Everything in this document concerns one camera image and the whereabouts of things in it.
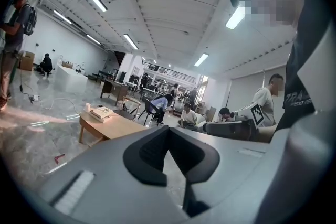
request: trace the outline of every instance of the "shoe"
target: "shoe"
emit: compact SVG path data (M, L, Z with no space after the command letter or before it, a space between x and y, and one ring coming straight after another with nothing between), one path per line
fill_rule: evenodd
M0 110L4 110L7 106L7 99L0 98Z

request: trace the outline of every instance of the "bag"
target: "bag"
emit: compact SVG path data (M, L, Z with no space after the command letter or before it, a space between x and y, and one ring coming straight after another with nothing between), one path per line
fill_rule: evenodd
M24 34L27 36L30 36L34 32L34 27L36 25L36 20L37 20L37 13L34 10L33 7L31 7L29 4L25 4L22 8L25 6L29 6L30 8L30 13L29 13L29 18L28 21L24 27Z

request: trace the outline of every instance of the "marble floor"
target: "marble floor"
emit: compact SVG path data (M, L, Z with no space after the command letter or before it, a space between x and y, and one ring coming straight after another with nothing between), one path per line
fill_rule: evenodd
M55 74L49 78L38 72L17 69L10 86L12 99L5 110L0 112L0 147L1 154L13 178L22 185L34 190L43 181L52 176L50 171L57 166L71 161L84 152L95 138L87 131L83 134L83 144L78 142L80 132L79 119L67 120L67 116L77 114L86 103L91 106L104 105L117 109L113 96L107 94L100 98L103 83L88 80L83 93L67 93L57 89L54 84ZM28 95L20 92L37 94L40 101L30 102ZM143 124L145 114L136 122ZM32 123L48 121L47 124L31 126ZM164 123L176 126L178 118L166 113ZM148 117L146 127L155 127ZM168 152L165 158L164 173L168 177L167 190L177 205L183 201L185 178Z

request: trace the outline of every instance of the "black chair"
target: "black chair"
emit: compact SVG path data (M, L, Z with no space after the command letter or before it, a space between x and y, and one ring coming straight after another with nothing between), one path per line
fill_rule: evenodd
M145 99L145 110L142 111L141 115L138 117L138 119L142 116L142 114L146 112L147 113L147 117L146 117L146 120L145 120L145 123L143 124L143 126L145 126L146 124L146 121L147 121L147 118L148 118L148 115L152 115L152 119L153 120L153 116L159 116L160 115L160 111L159 109L154 106L148 99Z

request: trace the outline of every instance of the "railing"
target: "railing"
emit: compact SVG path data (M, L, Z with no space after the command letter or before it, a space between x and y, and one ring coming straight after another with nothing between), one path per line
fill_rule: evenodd
M176 71L168 69L168 68L159 67L157 65L152 65L151 63L148 63L148 62L142 62L142 65L143 65L143 68L165 74L166 76L169 76L169 77L185 80L185 81L191 82L191 83L194 83L194 80L195 80L194 77L176 72Z

